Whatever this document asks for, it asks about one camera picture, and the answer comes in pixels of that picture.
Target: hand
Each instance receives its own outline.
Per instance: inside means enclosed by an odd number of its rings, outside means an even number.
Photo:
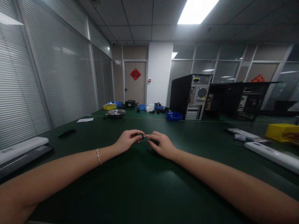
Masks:
[[[120,153],[127,151],[134,142],[139,141],[142,139],[141,135],[136,134],[143,134],[143,131],[140,130],[126,130],[124,131],[114,146],[120,150]]]
[[[174,147],[174,145],[172,144],[172,142],[170,141],[167,135],[154,131],[152,134],[145,135],[145,136],[160,142],[160,144],[157,146],[152,141],[150,140],[148,141],[151,147],[153,147],[153,149],[158,154],[170,160],[174,160],[176,158],[179,150],[176,147]]]

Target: person's left hand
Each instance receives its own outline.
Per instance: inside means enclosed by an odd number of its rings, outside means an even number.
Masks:
[[[142,139],[141,135],[136,134],[144,135],[145,133],[140,130],[126,130],[121,134],[114,146],[120,150],[120,153],[127,151],[134,142]]]

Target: forearm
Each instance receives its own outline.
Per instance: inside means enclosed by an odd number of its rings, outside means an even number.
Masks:
[[[101,163],[118,155],[114,146],[99,150]],[[21,209],[36,205],[99,166],[96,150],[66,156],[32,169],[0,186]]]
[[[297,201],[246,173],[181,150],[173,161],[256,222],[299,221]]]

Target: green workbench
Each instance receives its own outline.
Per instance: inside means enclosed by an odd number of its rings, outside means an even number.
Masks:
[[[165,114],[128,111],[123,118],[106,119],[100,110],[91,122],[66,125],[40,136],[49,138],[54,151],[2,180],[73,153],[109,146],[124,130],[159,131],[184,151],[203,156],[248,173],[299,200],[299,176],[246,149],[228,127],[264,136],[270,123],[280,118],[258,117],[245,122],[221,116],[203,121],[170,122]],[[77,132],[58,139],[60,132]],[[291,143],[273,142],[271,147],[293,153]],[[175,163],[162,158],[144,141],[108,161],[42,202],[30,220],[46,223],[244,223],[250,220],[207,185]]]

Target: red diamond decoration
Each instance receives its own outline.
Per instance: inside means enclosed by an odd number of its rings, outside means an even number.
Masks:
[[[262,76],[262,74],[260,74],[257,77],[255,77],[253,80],[251,80],[251,82],[265,82],[265,79]]]
[[[130,73],[130,76],[132,76],[132,78],[136,81],[141,76],[141,73],[137,69],[134,69]]]

